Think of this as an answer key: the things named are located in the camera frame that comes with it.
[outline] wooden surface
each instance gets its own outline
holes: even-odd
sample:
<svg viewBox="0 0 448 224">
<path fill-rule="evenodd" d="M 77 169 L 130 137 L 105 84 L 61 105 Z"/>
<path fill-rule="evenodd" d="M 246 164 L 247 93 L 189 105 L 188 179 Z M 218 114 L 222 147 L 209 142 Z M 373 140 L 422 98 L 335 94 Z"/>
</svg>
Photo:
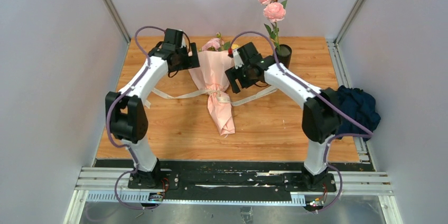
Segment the wooden surface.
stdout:
<svg viewBox="0 0 448 224">
<path fill-rule="evenodd" d="M 191 37 L 198 47 L 209 37 Z M 162 37 L 141 37 L 140 43 L 149 51 Z M 252 41 L 265 57 L 271 54 L 268 43 L 261 38 L 241 37 L 237 44 Z M 337 89 L 330 54 L 324 38 L 281 38 L 293 50 L 290 70 L 321 88 Z M 117 89 L 127 84 L 141 68 L 145 56 L 132 41 Z M 157 89 L 179 96 L 196 91 L 188 71 L 180 71 L 174 78 L 165 76 Z M 233 94 L 231 100 L 241 100 L 261 88 L 252 86 Z M 247 104 L 233 107 L 236 133 L 220 136 L 207 110 L 207 95 L 190 99 L 163 99 L 151 93 L 146 109 L 149 120 L 149 143 L 158 158 L 176 160 L 238 160 L 238 161 L 304 161 L 307 138 L 302 131 L 302 110 L 281 91 Z M 101 138 L 98 158 L 129 158 L 123 148 L 113 147 L 105 133 Z M 332 144 L 329 160 L 333 162 L 359 161 L 352 138 Z"/>
</svg>

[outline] black vase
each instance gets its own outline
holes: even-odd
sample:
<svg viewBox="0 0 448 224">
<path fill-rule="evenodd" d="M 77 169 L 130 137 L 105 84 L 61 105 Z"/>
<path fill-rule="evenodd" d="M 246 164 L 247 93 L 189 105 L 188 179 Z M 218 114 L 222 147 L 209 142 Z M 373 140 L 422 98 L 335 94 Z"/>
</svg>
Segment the black vase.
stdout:
<svg viewBox="0 0 448 224">
<path fill-rule="evenodd" d="M 286 68 L 290 67 L 291 55 L 293 54 L 293 50 L 286 44 L 280 44 L 280 52 L 277 48 L 275 48 L 275 52 L 277 53 L 278 61 L 282 63 Z"/>
</svg>

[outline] pink wrapping paper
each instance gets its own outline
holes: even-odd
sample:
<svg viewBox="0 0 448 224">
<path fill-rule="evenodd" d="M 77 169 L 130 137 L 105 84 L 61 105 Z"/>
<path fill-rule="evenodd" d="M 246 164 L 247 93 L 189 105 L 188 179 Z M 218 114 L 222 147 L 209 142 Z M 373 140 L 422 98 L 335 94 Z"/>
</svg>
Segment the pink wrapping paper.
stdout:
<svg viewBox="0 0 448 224">
<path fill-rule="evenodd" d="M 232 104 L 223 102 L 230 100 L 224 92 L 230 85 L 225 72 L 234 66 L 234 61 L 228 57 L 227 51 L 201 51 L 198 57 L 201 66 L 189 69 L 191 78 L 199 90 L 211 90 L 207 107 L 219 134 L 235 133 Z"/>
</svg>

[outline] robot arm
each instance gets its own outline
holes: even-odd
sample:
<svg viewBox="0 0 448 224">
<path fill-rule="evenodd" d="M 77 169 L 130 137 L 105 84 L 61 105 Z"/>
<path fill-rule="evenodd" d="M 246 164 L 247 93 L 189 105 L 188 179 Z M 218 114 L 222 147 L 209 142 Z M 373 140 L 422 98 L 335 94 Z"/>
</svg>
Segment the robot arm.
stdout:
<svg viewBox="0 0 448 224">
<path fill-rule="evenodd" d="M 308 153 L 302 170 L 302 180 L 309 188 L 318 186 L 327 174 L 325 151 L 327 142 L 336 133 L 341 124 L 341 118 L 311 93 L 310 89 L 338 106 L 336 92 L 330 88 L 323 90 L 313 86 L 288 71 L 283 64 L 280 64 L 285 72 L 295 76 L 303 85 L 307 86 L 305 88 L 285 75 L 278 68 L 272 56 L 262 58 L 252 43 L 234 50 L 232 56 L 235 60 L 235 67 L 228 69 L 226 75 L 233 92 L 240 92 L 236 80 L 240 82 L 243 88 L 248 88 L 257 81 L 262 81 L 277 87 L 302 108 L 302 129 L 309 138 Z"/>
<path fill-rule="evenodd" d="M 192 56 L 183 39 L 183 32 L 166 29 L 163 42 L 159 42 L 149 53 L 142 68 L 133 79 L 119 92 L 109 92 L 106 96 L 106 114 L 112 103 L 126 92 L 115 107 L 112 107 L 110 132 L 132 149 L 138 160 L 138 171 L 135 179 L 140 179 L 148 187 L 156 186 L 160 164 L 151 151 L 146 133 L 148 120 L 143 103 L 148 98 L 155 85 L 167 73 L 199 67 L 196 44 L 191 43 Z"/>
</svg>

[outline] metal floor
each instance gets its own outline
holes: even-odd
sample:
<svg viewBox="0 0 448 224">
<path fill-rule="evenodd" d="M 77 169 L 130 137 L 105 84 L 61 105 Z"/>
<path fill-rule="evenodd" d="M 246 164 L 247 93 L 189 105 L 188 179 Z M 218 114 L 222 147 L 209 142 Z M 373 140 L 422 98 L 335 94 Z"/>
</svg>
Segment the metal floor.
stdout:
<svg viewBox="0 0 448 224">
<path fill-rule="evenodd" d="M 119 206 L 118 203 L 98 202 L 87 205 L 93 219 L 101 219 Z M 90 222 L 85 216 L 81 218 Z M 204 206 L 193 204 L 165 204 L 154 210 L 129 210 L 119 207 L 110 218 L 100 223 L 207 223 L 207 224 L 274 224 L 274 223 L 386 223 L 377 196 L 342 196 L 329 209 L 317 216 L 302 207 L 274 206 Z"/>
</svg>

